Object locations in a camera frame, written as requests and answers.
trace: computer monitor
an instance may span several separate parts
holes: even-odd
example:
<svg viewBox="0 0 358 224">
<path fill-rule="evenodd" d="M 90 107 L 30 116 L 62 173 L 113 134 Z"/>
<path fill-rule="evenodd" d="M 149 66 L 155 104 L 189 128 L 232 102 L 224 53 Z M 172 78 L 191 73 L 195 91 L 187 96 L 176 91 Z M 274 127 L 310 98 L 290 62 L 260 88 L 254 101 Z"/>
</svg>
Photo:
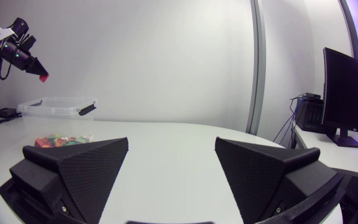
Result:
<svg viewBox="0 0 358 224">
<path fill-rule="evenodd" d="M 358 147 L 347 130 L 358 132 L 358 60 L 324 48 L 325 84 L 322 124 L 340 129 L 328 137 L 341 147 Z"/>
</svg>

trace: white table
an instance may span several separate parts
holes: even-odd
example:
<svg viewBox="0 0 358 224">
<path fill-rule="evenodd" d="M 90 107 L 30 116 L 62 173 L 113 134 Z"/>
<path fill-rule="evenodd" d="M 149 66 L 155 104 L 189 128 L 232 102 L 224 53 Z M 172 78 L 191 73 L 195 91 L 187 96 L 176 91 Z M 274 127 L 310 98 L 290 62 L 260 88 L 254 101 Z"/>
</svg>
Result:
<svg viewBox="0 0 358 224">
<path fill-rule="evenodd" d="M 100 223 L 242 223 L 230 186 L 214 151 L 217 136 L 278 146 L 230 129 L 178 123 L 95 121 L 95 141 L 128 137 L 129 152 Z M 0 124 L 0 186 L 9 168 L 32 144 L 21 119 Z M 342 223 L 339 206 L 328 223 Z M 20 223 L 0 196 L 0 223 Z"/>
<path fill-rule="evenodd" d="M 299 126 L 295 127 L 295 134 L 301 147 L 320 149 L 319 160 L 322 163 L 332 168 L 358 172 L 358 148 L 339 147 L 327 135 L 303 131 Z M 358 133 L 348 131 L 348 135 L 358 141 Z"/>
</svg>

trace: red object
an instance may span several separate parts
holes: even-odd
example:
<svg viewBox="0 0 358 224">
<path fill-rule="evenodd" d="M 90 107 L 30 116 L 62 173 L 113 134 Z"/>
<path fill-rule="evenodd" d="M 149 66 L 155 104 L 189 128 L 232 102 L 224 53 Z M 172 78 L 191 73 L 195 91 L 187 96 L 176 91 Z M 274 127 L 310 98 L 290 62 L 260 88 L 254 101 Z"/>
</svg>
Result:
<svg viewBox="0 0 358 224">
<path fill-rule="evenodd" d="M 62 146 L 62 144 L 65 144 L 65 143 L 66 143 L 66 140 L 58 138 L 58 139 L 56 139 L 55 146 L 59 147 L 59 146 Z"/>
<path fill-rule="evenodd" d="M 42 75 L 40 75 L 40 80 L 41 80 L 41 82 L 45 82 L 45 81 L 47 81 L 47 78 L 49 77 L 49 74 L 48 75 L 46 75 L 46 76 L 42 76 Z"/>
<path fill-rule="evenodd" d="M 49 146 L 49 142 L 48 142 L 48 140 L 46 138 L 36 139 L 34 146 L 36 146 L 36 147 Z"/>
</svg>

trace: plastic storage box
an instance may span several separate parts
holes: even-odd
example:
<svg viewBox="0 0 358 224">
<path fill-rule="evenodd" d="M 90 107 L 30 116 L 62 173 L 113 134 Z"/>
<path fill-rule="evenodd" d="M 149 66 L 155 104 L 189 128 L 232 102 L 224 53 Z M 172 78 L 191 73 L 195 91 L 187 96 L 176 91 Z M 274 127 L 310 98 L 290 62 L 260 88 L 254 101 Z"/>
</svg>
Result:
<svg viewBox="0 0 358 224">
<path fill-rule="evenodd" d="M 17 106 L 28 136 L 34 141 L 49 135 L 78 138 L 93 135 L 96 98 L 45 97 Z"/>
</svg>

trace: black cable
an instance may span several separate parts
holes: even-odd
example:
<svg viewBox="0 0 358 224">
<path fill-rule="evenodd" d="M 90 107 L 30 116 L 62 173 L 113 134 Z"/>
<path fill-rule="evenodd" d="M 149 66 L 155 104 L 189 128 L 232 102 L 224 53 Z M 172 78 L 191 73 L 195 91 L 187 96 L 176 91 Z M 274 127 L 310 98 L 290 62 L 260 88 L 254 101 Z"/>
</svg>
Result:
<svg viewBox="0 0 358 224">
<path fill-rule="evenodd" d="M 288 133 L 288 130 L 290 129 L 290 126 L 293 126 L 293 119 L 294 119 L 294 117 L 295 117 L 295 112 L 298 110 L 299 105 L 301 104 L 301 102 L 302 102 L 303 100 L 304 100 L 304 99 L 302 99 L 302 100 L 296 105 L 294 111 L 292 111 L 292 109 L 291 109 L 291 111 L 292 111 L 292 115 L 291 115 L 291 117 L 290 117 L 291 122 L 288 124 L 287 130 L 285 131 L 285 133 L 284 133 L 284 135 L 283 135 L 283 138 L 281 139 L 281 141 L 280 141 L 279 144 L 281 144 L 281 142 L 284 140 L 285 136 L 286 136 L 287 133 Z"/>
<path fill-rule="evenodd" d="M 305 101 L 305 99 L 303 98 L 302 100 L 299 101 L 299 103 L 296 105 L 295 111 L 297 111 L 297 109 L 298 109 L 298 107 L 301 105 L 302 101 Z M 302 116 L 302 113 L 303 113 L 303 109 L 304 109 L 304 108 L 305 108 L 305 107 L 302 107 L 302 110 L 301 110 L 301 112 L 300 112 L 300 116 Z M 292 128 L 291 128 L 291 138 L 290 138 L 290 142 L 292 142 L 292 140 L 293 140 L 293 130 L 295 129 L 295 126 L 296 126 L 296 124 L 293 125 L 293 123 L 294 123 L 294 118 L 295 118 L 295 116 L 292 118 Z"/>
<path fill-rule="evenodd" d="M 285 125 L 288 123 L 288 121 L 292 118 L 292 115 L 290 116 L 290 118 L 285 122 L 285 124 L 281 127 L 280 131 L 277 133 L 277 135 L 274 137 L 273 142 L 276 141 L 276 138 L 278 137 L 278 135 L 281 133 L 281 131 L 283 130 L 283 128 L 285 127 Z"/>
<path fill-rule="evenodd" d="M 0 59 L 0 79 L 1 79 L 2 81 L 5 80 L 5 79 L 8 77 L 9 72 L 11 71 L 11 66 L 12 66 L 12 63 L 9 64 L 9 68 L 7 69 L 7 73 L 6 73 L 5 77 L 2 77 L 2 76 L 1 76 L 2 59 Z"/>
<path fill-rule="evenodd" d="M 0 120 L 0 124 L 2 124 L 2 123 L 4 123 L 4 122 L 12 121 L 13 119 L 21 118 L 21 117 L 22 117 L 22 114 L 21 114 L 21 113 L 16 113 L 16 115 L 13 116 L 13 117 L 11 117 L 11 118 L 1 119 L 1 120 Z"/>
<path fill-rule="evenodd" d="M 291 100 L 291 105 L 290 105 L 290 106 L 292 106 L 293 100 L 297 99 L 299 96 L 301 96 L 301 95 L 303 95 L 303 94 L 305 94 L 305 93 L 302 93 L 302 94 L 300 94 L 300 95 L 298 95 L 298 96 L 296 96 L 296 97 L 294 97 L 294 98 L 291 98 L 291 99 L 290 99 L 290 100 Z M 279 132 L 277 133 L 277 135 L 274 137 L 273 142 L 276 140 L 276 138 L 277 138 L 278 135 L 281 133 L 281 131 L 283 130 L 283 128 L 287 125 L 287 123 L 289 122 L 289 120 L 293 119 L 293 117 L 295 116 L 295 112 L 296 112 L 297 108 L 298 108 L 298 105 L 296 106 L 295 111 L 292 111 L 292 109 L 291 109 L 292 115 L 287 119 L 287 121 L 286 121 L 286 122 L 284 123 L 284 125 L 281 127 L 281 129 L 279 130 Z"/>
<path fill-rule="evenodd" d="M 297 99 L 299 96 L 304 95 L 304 94 L 306 94 L 306 93 L 299 94 L 298 96 L 296 96 L 296 97 L 294 97 L 294 98 L 291 98 L 290 100 L 293 101 L 294 99 Z M 290 118 L 289 118 L 289 119 L 285 122 L 285 124 L 281 127 L 281 129 L 279 130 L 279 132 L 277 133 L 277 135 L 274 137 L 273 142 L 276 140 L 276 138 L 277 138 L 278 135 L 281 133 L 281 131 L 283 130 L 283 128 L 285 127 L 285 125 L 288 123 L 288 121 L 291 119 L 291 117 L 292 117 L 292 116 L 290 116 Z"/>
</svg>

